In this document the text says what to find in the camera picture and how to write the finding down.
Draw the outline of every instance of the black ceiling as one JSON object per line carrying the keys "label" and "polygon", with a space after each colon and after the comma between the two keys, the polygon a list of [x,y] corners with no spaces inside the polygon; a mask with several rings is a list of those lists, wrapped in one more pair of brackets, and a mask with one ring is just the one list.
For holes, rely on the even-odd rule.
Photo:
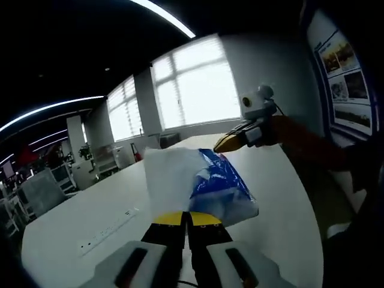
{"label": "black ceiling", "polygon": [[[293,33],[302,6],[301,0],[153,2],[197,37],[215,32]],[[155,58],[189,41],[173,25],[129,0],[22,0],[10,5],[3,10],[8,19],[2,41],[7,81],[0,126],[45,104],[107,95]],[[98,103],[74,104],[64,112]],[[54,113],[63,113],[62,108]],[[0,132],[0,139],[14,132]]]}

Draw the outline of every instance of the white table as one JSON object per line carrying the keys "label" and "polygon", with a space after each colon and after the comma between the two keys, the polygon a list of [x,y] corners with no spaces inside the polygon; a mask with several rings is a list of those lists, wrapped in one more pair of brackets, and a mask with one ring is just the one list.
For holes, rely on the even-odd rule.
{"label": "white table", "polygon": [[[212,148],[221,135],[196,136],[175,146]],[[299,287],[322,286],[323,254],[311,203],[290,161],[278,145],[244,147],[225,154],[259,203],[260,214],[228,228],[278,263],[281,275]],[[90,239],[127,209],[137,215],[83,257],[79,240]],[[22,262],[41,287],[77,287],[95,266],[151,223],[143,162],[79,193],[29,224]]]}

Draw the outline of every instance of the window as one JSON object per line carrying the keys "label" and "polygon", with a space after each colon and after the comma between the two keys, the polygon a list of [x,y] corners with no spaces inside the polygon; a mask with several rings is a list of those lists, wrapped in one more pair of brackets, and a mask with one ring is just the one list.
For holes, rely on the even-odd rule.
{"label": "window", "polygon": [[137,105],[134,78],[129,77],[108,96],[109,122],[116,141],[141,135],[143,131]]}
{"label": "window", "polygon": [[83,130],[83,137],[84,137],[84,142],[88,142],[88,140],[86,139],[86,133],[85,133],[85,127],[84,127],[84,123],[82,123],[82,130]]}
{"label": "window", "polygon": [[194,41],[153,63],[164,129],[239,118],[236,86],[217,36]]}

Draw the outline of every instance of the photo on poster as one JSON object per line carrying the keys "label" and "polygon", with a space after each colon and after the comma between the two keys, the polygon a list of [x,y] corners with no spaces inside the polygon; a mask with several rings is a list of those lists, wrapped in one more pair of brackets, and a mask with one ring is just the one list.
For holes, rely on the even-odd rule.
{"label": "photo on poster", "polygon": [[335,123],[356,129],[371,135],[372,115],[368,105],[337,103],[334,104]]}
{"label": "photo on poster", "polygon": [[328,77],[359,68],[359,62],[346,38],[336,32],[319,50]]}
{"label": "photo on poster", "polygon": [[336,76],[329,79],[329,87],[332,93],[333,102],[348,101],[348,89],[344,76]]}
{"label": "photo on poster", "polygon": [[365,87],[364,78],[361,71],[344,75],[349,98],[351,99],[368,99],[367,88]]}
{"label": "photo on poster", "polygon": [[370,105],[368,90],[361,70],[333,76],[328,79],[328,83],[334,103]]}
{"label": "photo on poster", "polygon": [[336,54],[333,51],[324,52],[321,57],[327,74],[340,69],[340,64],[338,63]]}
{"label": "photo on poster", "polygon": [[343,71],[355,69],[359,65],[352,46],[345,39],[338,44],[336,56]]}

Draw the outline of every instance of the led light strip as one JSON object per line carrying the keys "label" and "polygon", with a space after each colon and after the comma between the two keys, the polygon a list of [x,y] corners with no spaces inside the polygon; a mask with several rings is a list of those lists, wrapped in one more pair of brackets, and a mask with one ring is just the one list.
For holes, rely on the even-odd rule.
{"label": "led light strip", "polygon": [[1,165],[2,163],[6,162],[6,161],[7,161],[9,158],[11,158],[12,156],[14,156],[14,154],[9,155],[6,159],[2,160],[2,161],[0,162],[0,165]]}
{"label": "led light strip", "polygon": [[51,137],[51,136],[54,136],[54,135],[57,135],[57,134],[59,134],[59,133],[63,133],[63,132],[65,132],[65,131],[67,131],[67,129],[64,129],[64,130],[62,130],[62,131],[59,131],[59,132],[53,133],[53,134],[51,134],[51,135],[48,135],[48,136],[46,136],[46,137],[44,137],[44,138],[41,138],[41,139],[39,139],[39,140],[37,140],[37,141],[35,141],[35,142],[32,142],[31,144],[28,144],[28,145],[31,146],[31,145],[33,145],[33,144],[35,144],[35,143],[37,143],[37,142],[40,142],[40,141],[42,141],[42,140],[44,140],[44,139],[47,139],[47,138],[49,138],[49,137]]}
{"label": "led light strip", "polygon": [[196,35],[192,31],[190,31],[183,23],[181,23],[175,16],[171,15],[169,12],[162,9],[160,6],[152,3],[151,1],[148,1],[148,0],[130,0],[130,1],[135,2],[136,4],[139,4],[151,10],[152,12],[158,14],[160,17],[166,19],[169,23],[177,27],[186,36],[190,38],[196,37]]}
{"label": "led light strip", "polygon": [[59,142],[59,141],[61,141],[61,140],[67,139],[67,138],[68,138],[68,137],[64,137],[64,138],[61,138],[61,139],[59,139],[59,140],[50,142],[50,143],[48,143],[47,145],[44,145],[44,146],[42,146],[42,147],[40,147],[40,148],[37,148],[37,149],[33,150],[32,152],[36,152],[37,150],[40,150],[41,148],[47,147],[47,146],[49,146],[49,145],[51,145],[51,144],[54,144],[54,143],[56,143],[56,142]]}
{"label": "led light strip", "polygon": [[60,102],[60,103],[56,103],[56,104],[52,104],[52,105],[48,105],[48,106],[44,106],[42,108],[39,108],[39,109],[36,109],[36,110],[33,110],[33,111],[30,111],[20,117],[17,117],[16,119],[13,119],[11,122],[9,123],[6,123],[3,127],[0,128],[0,132],[3,131],[4,129],[7,129],[9,126],[15,124],[16,122],[19,122],[20,120],[24,119],[24,118],[27,118],[33,114],[36,114],[38,112],[41,112],[41,111],[44,111],[44,110],[47,110],[47,109],[51,109],[51,108],[54,108],[54,107],[57,107],[57,106],[60,106],[60,105],[65,105],[65,104],[70,104],[70,103],[74,103],[74,102],[79,102],[79,101],[85,101],[85,100],[91,100],[91,99],[98,99],[98,98],[103,98],[104,96],[93,96],[93,97],[85,97],[85,98],[79,98],[79,99],[74,99],[74,100],[68,100],[68,101],[64,101],[64,102]]}

